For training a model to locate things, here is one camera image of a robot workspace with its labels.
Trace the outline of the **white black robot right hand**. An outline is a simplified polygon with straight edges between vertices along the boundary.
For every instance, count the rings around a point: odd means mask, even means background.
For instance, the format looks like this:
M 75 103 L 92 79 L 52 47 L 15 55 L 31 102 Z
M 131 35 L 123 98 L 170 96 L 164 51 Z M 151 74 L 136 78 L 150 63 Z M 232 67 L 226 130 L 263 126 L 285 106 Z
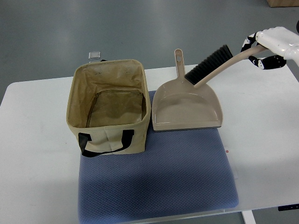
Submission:
M 262 70 L 282 68 L 287 60 L 299 63 L 299 35 L 284 27 L 265 29 L 249 35 L 241 51 L 251 48 L 253 43 L 264 46 L 275 54 L 264 59 L 249 56 L 249 60 Z

